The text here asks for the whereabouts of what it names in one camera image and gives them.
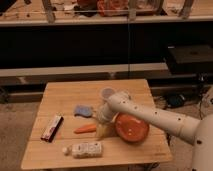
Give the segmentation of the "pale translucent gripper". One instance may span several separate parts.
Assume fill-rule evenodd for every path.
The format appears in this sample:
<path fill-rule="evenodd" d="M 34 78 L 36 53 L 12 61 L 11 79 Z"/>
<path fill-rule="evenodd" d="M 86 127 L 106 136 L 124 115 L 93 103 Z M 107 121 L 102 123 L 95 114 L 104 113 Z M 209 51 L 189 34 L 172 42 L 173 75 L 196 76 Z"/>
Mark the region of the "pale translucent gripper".
<path fill-rule="evenodd" d="M 96 138 L 103 139 L 107 137 L 113 137 L 116 135 L 115 126 L 113 123 L 101 124 L 98 123 L 96 125 Z"/>

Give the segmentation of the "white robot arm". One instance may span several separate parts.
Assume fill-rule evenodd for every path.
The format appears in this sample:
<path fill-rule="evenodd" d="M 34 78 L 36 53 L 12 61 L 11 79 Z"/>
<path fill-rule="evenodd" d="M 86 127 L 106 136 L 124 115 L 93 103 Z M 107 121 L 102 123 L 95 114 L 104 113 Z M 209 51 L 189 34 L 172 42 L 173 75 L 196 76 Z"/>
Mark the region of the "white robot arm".
<path fill-rule="evenodd" d="M 111 95 L 97 112 L 101 124 L 111 122 L 118 113 L 140 120 L 194 146 L 191 171 L 213 171 L 213 114 L 202 120 L 134 102 L 126 92 Z"/>

